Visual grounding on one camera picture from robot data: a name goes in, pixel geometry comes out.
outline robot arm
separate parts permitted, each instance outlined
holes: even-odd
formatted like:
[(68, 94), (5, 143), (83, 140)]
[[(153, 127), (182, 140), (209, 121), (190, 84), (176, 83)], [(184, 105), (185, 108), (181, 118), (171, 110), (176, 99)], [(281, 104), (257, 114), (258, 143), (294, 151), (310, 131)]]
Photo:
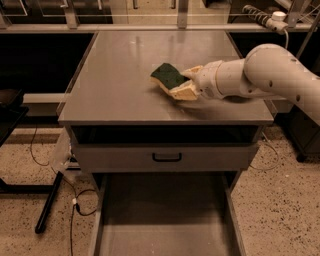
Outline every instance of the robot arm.
[(210, 62), (181, 74), (190, 80), (170, 90), (169, 95), (177, 100), (195, 100), (200, 95), (209, 99), (280, 96), (320, 122), (320, 77), (278, 45), (263, 44), (251, 50), (245, 59)]

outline cable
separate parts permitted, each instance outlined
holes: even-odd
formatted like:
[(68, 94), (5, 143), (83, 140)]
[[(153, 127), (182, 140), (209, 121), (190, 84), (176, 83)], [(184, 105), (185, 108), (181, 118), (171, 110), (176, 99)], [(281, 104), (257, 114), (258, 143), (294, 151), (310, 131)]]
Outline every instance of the cable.
[(286, 44), (284, 46), (285, 49), (288, 49), (288, 45), (289, 45), (289, 33), (286, 29), (283, 30), (285, 36), (286, 36)]
[(317, 7), (315, 7), (311, 12), (307, 13), (306, 15), (304, 15), (303, 17), (301, 17), (300, 19), (298, 19), (298, 21), (301, 21), (307, 17), (309, 17), (312, 13), (314, 13), (314, 11), (316, 11), (318, 8), (320, 7), (320, 4), (317, 5)]
[(80, 195), (82, 195), (82, 194), (84, 194), (86, 192), (96, 192), (96, 191), (94, 189), (85, 189), (85, 190), (81, 191), (75, 198), (76, 199), (76, 201), (75, 201), (76, 210), (79, 213), (79, 215), (81, 215), (83, 217), (90, 216), (91, 214), (94, 214), (96, 212), (96, 210), (97, 210), (97, 209), (94, 209), (93, 211), (88, 212), (88, 213), (81, 212), (80, 205), (78, 204), (77, 199), (79, 198)]
[(71, 217), (70, 217), (70, 255), (73, 256), (73, 241), (72, 241), (72, 236), (73, 236), (73, 232), (72, 232), (72, 227), (73, 227), (73, 219), (74, 219), (74, 210), (76, 209), (76, 211), (79, 213), (80, 216), (83, 217), (87, 217), (90, 216), (92, 214), (94, 214), (96, 212), (97, 209), (94, 209), (91, 212), (88, 213), (83, 213), (80, 210), (80, 205), (78, 204), (77, 199), (79, 198), (80, 195), (86, 193), (86, 192), (95, 192), (94, 189), (85, 189), (82, 190), (78, 195), (75, 194), (75, 198), (72, 199), (72, 213), (71, 213)]
[(264, 145), (268, 146), (269, 148), (271, 148), (275, 152), (276, 157), (277, 157), (276, 163), (270, 167), (267, 167), (267, 168), (258, 168), (258, 167), (253, 166), (252, 164), (250, 164), (250, 167), (252, 167), (253, 169), (256, 169), (258, 171), (270, 171), (278, 166), (280, 156), (279, 156), (278, 151), (271, 145), (270, 140), (266, 137), (266, 135), (264, 133), (262, 133), (262, 135), (266, 139), (266, 142), (264, 143)]
[(46, 163), (46, 164), (39, 163), (39, 162), (36, 160), (36, 158), (35, 158), (35, 156), (34, 156), (34, 154), (33, 154), (32, 146), (33, 146), (34, 138), (36, 137), (36, 134), (37, 134), (37, 130), (38, 130), (38, 126), (37, 126), (37, 124), (36, 124), (36, 129), (35, 129), (35, 131), (34, 131), (34, 134), (33, 134), (33, 137), (32, 137), (31, 143), (30, 143), (30, 147), (29, 147), (29, 148), (30, 148), (31, 157), (32, 157), (33, 161), (34, 161), (36, 164), (38, 164), (38, 165), (40, 165), (40, 166), (48, 166), (48, 165), (49, 165), (49, 161), (48, 161), (48, 163)]

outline terrazzo floor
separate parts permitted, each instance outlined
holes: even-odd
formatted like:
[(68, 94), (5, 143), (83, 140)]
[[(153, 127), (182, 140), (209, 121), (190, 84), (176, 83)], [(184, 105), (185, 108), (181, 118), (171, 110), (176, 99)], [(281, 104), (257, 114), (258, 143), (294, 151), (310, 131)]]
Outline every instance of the terrazzo floor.
[[(8, 184), (52, 184), (55, 174), (47, 165), (61, 128), (17, 128), (0, 148), (0, 177)], [(232, 198), (248, 256), (320, 255), (320, 158), (296, 161), (297, 151), (281, 127), (267, 127), (251, 167), (243, 172)], [(85, 177), (66, 173), (76, 189), (93, 189)], [(35, 234), (45, 195), (0, 195), (0, 255), (66, 256), (70, 252), (73, 188), (62, 181), (47, 220)], [(83, 212), (97, 204), (94, 193), (79, 197)], [(73, 255), (87, 255), (94, 214), (74, 213)]]

